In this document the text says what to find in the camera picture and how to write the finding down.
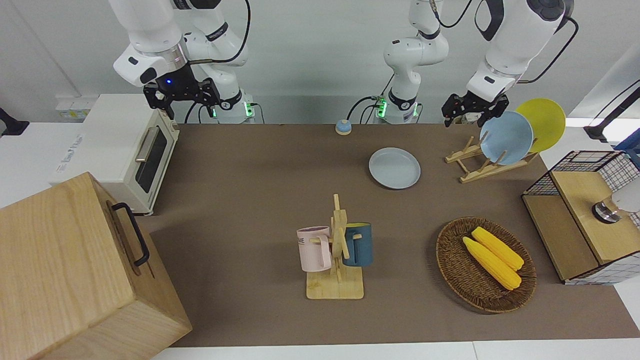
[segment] brown table mat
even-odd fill
[[[476,126],[182,126],[152,231],[193,323],[179,347],[638,337],[612,286],[562,285],[520,198],[545,167],[460,184],[443,157]],[[368,171],[371,154],[400,147],[420,162],[407,190]],[[469,168],[481,161],[465,160]],[[374,263],[362,300],[307,300],[296,230],[329,225],[332,194],[349,221],[372,223]],[[481,315],[457,299],[435,263],[438,232],[459,217],[509,229],[536,265],[524,308]]]

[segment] mug handle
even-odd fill
[[[329,252],[329,238],[325,234],[318,234],[320,238],[320,246],[322,248],[322,266],[331,266],[331,254]]]
[[[357,264],[358,263],[358,242],[356,241],[358,239],[362,239],[362,234],[360,233],[355,233],[351,239],[353,239],[353,263]]]

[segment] oven window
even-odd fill
[[[154,182],[158,167],[162,161],[162,155],[166,149],[166,137],[162,129],[158,132],[158,136],[151,147],[151,153],[146,163],[141,163],[136,173],[136,182],[142,187],[145,193],[149,193],[151,184]]]

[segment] white wall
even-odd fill
[[[571,112],[572,117],[593,118],[600,110],[613,100],[624,89],[640,79],[640,42],[632,46],[618,60],[600,82],[585,96],[580,104]],[[616,108],[638,86],[624,92],[598,118],[604,118]],[[629,107],[621,118],[640,119],[640,102]]]
[[[444,21],[451,23],[465,3],[447,0]],[[576,3],[578,37],[543,79],[509,92],[513,106],[549,97],[571,112],[640,34],[639,1]],[[6,10],[13,5],[17,13]],[[408,7],[409,0],[254,0],[250,60],[238,71],[241,85],[265,103],[270,122],[335,122],[349,110],[345,104],[378,94],[387,82],[391,70],[382,58],[386,42],[415,34],[406,19]],[[222,8],[241,35],[244,1],[224,0]],[[443,29],[451,45],[446,62],[420,70],[419,100],[425,104],[426,121],[440,118],[450,93],[465,91],[483,59],[487,44],[471,15],[456,28]],[[527,78],[546,66],[571,31],[568,25],[552,39]],[[73,94],[74,88],[81,95],[138,92],[111,68],[127,41],[107,0],[2,0],[0,104],[21,119],[52,121],[55,96]],[[287,100],[278,107],[280,96]],[[319,102],[326,105],[323,114],[314,110]]]

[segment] label on oven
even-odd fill
[[[76,136],[76,139],[74,140],[74,142],[67,149],[67,154],[60,161],[60,164],[58,164],[58,167],[56,168],[57,173],[62,173],[67,169],[67,164],[71,162],[71,159],[76,154],[77,148],[80,146],[83,139],[84,139],[84,134],[79,134],[78,136]]]

